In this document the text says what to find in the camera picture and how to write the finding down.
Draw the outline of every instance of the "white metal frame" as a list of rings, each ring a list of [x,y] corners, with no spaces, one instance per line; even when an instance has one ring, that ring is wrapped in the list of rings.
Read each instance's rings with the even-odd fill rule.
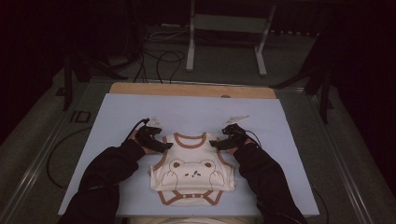
[[[245,18],[245,17],[229,17],[218,15],[195,14],[195,0],[191,0],[191,16],[190,16],[190,44],[189,52],[187,54],[186,70],[191,72],[194,67],[195,54],[195,29],[204,30],[218,30],[218,31],[236,31],[262,34],[262,41],[254,48],[256,54],[257,65],[259,67],[259,74],[262,77],[267,76],[264,59],[262,57],[262,49],[264,48],[265,40],[268,36],[271,21],[274,17],[276,6],[272,6],[267,18]]]

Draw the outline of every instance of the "black cloth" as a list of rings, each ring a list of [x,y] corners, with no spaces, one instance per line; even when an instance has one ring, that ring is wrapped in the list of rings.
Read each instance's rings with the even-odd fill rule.
[[[113,224],[119,206],[118,183],[138,169],[145,151],[134,140],[110,147],[86,169],[64,215],[58,223]],[[291,198],[282,168],[264,150],[250,143],[233,154],[239,172],[258,197],[266,224],[307,223]]]

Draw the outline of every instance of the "baby vest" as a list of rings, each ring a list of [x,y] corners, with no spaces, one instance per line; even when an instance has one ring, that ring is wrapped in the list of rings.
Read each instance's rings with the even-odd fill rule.
[[[210,133],[174,133],[163,139],[173,145],[150,167],[150,187],[164,204],[215,205],[224,190],[234,190],[233,166],[210,146],[210,140],[218,138]]]

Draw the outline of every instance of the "white garment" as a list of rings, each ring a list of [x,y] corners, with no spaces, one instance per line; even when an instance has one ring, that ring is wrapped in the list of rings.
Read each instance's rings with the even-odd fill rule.
[[[234,190],[233,166],[210,146],[213,134],[166,136],[173,146],[150,167],[150,187],[159,191],[164,204],[214,205],[224,190]]]
[[[129,224],[259,224],[255,217],[130,217]]]

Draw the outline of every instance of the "bear print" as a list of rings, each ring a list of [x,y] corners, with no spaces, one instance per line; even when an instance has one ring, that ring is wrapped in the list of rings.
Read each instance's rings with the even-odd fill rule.
[[[162,184],[174,190],[213,189],[213,185],[224,186],[224,177],[216,171],[212,160],[184,162],[175,159],[169,163],[169,171],[163,175]]]

